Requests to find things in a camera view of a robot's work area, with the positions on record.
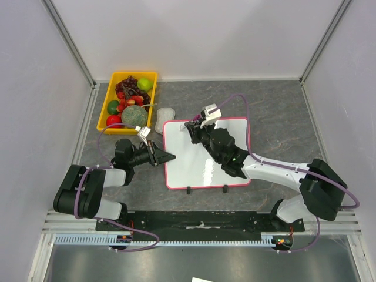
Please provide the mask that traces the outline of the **pink framed whiteboard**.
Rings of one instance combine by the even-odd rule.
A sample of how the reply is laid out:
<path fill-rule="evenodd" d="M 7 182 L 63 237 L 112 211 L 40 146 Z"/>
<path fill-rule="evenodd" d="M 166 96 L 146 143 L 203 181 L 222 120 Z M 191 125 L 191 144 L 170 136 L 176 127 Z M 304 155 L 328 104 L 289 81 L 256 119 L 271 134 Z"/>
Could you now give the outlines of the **pink framed whiteboard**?
<path fill-rule="evenodd" d="M 247 186 L 250 179 L 227 175 L 201 144 L 191 142 L 185 120 L 170 120 L 163 127 L 164 150 L 176 158 L 165 163 L 166 186 L 170 190 Z"/>

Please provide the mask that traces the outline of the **white marker purple cap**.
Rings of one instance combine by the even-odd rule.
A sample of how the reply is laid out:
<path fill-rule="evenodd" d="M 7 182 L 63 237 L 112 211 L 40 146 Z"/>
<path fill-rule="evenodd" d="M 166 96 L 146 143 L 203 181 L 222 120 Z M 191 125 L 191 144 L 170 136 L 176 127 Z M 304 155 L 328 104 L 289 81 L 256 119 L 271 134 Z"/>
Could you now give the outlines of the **white marker purple cap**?
<path fill-rule="evenodd" d="M 196 115 L 194 118 L 191 119 L 192 122 L 201 122 L 203 117 L 201 115 Z"/>

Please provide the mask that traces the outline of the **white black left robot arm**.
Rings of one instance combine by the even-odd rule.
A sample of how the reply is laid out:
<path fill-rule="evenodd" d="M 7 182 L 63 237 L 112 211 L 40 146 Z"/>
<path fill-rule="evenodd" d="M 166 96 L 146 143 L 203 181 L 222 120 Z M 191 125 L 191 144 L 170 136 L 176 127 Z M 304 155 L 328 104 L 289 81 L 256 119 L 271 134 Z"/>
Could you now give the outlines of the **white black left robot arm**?
<path fill-rule="evenodd" d="M 175 158 L 151 140 L 136 147 L 129 139 L 120 139 L 115 144 L 115 157 L 110 166 L 70 166 L 53 200 L 53 209 L 77 218 L 109 219 L 111 227 L 122 231 L 129 224 L 128 215 L 122 213 L 126 206 L 105 199 L 103 190 L 128 186 L 136 166 L 145 163 L 158 166 Z"/>

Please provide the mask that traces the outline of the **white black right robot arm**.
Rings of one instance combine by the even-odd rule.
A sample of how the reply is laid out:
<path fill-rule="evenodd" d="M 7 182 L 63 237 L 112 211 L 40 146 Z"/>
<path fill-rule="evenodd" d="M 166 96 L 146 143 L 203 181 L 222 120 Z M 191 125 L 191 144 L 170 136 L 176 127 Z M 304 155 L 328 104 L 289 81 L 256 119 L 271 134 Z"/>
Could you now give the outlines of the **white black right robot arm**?
<path fill-rule="evenodd" d="M 186 122 L 191 142 L 201 144 L 221 169 L 231 177 L 264 180 L 298 191 L 290 199 L 281 199 L 269 215 L 270 227 L 283 231 L 296 220 L 315 216 L 326 221 L 336 219 L 347 190 L 346 184 L 320 159 L 312 163 L 289 164 L 263 159 L 236 146 L 225 128 Z"/>

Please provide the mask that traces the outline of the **white whiteboard eraser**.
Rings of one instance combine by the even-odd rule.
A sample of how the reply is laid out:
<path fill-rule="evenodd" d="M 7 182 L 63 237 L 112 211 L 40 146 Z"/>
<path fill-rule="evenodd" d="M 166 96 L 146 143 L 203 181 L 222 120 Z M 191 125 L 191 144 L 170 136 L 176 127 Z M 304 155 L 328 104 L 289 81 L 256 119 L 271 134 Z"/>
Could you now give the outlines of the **white whiteboard eraser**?
<path fill-rule="evenodd" d="M 167 121 L 174 120 L 176 112 L 172 108 L 163 107 L 157 110 L 156 112 L 156 124 L 155 131 L 156 133 L 162 135 L 164 124 Z"/>

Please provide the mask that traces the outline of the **green netted melon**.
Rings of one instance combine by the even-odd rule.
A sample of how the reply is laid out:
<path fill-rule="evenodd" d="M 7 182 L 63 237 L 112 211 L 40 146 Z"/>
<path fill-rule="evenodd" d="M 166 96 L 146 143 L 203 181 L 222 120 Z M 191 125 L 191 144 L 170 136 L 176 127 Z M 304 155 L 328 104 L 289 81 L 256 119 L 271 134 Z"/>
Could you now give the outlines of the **green netted melon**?
<path fill-rule="evenodd" d="M 146 110 L 137 105 L 128 106 L 122 112 L 121 120 L 129 126 L 144 127 L 147 124 L 148 113 Z"/>

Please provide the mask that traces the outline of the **red tomato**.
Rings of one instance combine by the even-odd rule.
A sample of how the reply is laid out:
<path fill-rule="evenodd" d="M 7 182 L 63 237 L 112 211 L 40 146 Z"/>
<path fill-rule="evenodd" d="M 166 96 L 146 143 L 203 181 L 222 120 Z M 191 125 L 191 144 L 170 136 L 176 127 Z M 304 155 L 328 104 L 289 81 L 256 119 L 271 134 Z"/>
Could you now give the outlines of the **red tomato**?
<path fill-rule="evenodd" d="M 110 115 L 106 119 L 106 126 L 108 128 L 116 129 L 116 128 L 122 128 L 122 119 L 119 115 Z"/>

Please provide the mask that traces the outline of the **light green apple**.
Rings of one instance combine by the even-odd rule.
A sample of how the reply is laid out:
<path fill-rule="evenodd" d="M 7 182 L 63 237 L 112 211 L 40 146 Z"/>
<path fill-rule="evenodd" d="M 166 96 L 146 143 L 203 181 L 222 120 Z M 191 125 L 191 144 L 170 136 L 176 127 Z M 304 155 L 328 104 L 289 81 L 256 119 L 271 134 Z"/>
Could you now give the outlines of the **light green apple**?
<path fill-rule="evenodd" d="M 148 92 L 153 88 L 153 81 L 142 77 L 137 81 L 137 86 L 141 91 Z"/>

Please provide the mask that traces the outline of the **dark green lime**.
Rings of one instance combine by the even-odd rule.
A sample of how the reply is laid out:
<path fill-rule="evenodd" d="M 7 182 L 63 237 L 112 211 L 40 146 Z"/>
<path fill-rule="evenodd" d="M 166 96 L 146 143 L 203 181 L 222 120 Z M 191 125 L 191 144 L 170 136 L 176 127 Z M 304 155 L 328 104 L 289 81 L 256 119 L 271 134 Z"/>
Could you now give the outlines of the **dark green lime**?
<path fill-rule="evenodd" d="M 118 100 L 111 100 L 107 105 L 107 112 L 110 115 L 117 115 L 119 111 L 117 110 L 119 106 Z"/>

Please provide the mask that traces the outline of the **dark red grape bunch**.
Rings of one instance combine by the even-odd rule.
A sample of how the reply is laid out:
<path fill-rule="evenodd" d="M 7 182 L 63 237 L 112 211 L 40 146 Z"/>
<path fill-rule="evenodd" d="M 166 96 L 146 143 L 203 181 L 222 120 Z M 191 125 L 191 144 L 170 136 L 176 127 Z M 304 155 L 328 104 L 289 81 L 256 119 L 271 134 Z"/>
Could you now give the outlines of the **dark red grape bunch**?
<path fill-rule="evenodd" d="M 118 93 L 118 92 L 124 92 L 125 89 L 131 89 L 132 91 L 137 92 L 139 89 L 137 86 L 137 83 L 138 83 L 138 80 L 135 77 L 128 76 L 126 79 L 116 84 L 115 91 L 116 93 Z"/>

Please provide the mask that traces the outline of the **yellow plastic bin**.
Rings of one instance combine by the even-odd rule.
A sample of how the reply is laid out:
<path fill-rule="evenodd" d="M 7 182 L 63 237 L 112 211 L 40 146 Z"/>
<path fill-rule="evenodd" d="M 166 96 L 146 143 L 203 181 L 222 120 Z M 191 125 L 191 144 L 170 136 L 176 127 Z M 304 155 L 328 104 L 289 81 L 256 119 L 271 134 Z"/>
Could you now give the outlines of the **yellow plastic bin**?
<path fill-rule="evenodd" d="M 97 130 L 104 130 L 107 135 L 135 135 L 135 129 L 115 123 L 135 125 L 141 121 L 141 126 L 150 126 L 157 77 L 157 72 L 114 72 L 99 115 Z"/>

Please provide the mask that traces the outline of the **white paper sheet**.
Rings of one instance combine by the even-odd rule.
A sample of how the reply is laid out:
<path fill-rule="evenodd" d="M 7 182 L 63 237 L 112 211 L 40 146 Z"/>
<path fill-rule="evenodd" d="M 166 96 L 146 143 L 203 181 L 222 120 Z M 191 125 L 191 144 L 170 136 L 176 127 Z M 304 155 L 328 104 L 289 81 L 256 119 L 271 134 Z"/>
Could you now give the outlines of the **white paper sheet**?
<path fill-rule="evenodd" d="M 192 282 L 212 282 L 211 280 L 206 280 L 203 278 L 193 277 Z"/>

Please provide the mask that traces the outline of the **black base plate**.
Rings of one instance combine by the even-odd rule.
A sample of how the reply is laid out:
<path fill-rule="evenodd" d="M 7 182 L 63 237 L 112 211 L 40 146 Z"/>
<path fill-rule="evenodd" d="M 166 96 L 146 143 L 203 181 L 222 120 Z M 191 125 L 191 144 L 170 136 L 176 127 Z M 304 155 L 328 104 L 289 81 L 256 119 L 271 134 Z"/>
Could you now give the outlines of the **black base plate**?
<path fill-rule="evenodd" d="M 117 223 L 159 236 L 160 241 L 259 241 L 261 233 L 304 232 L 302 219 L 282 223 L 254 211 L 129 211 Z"/>

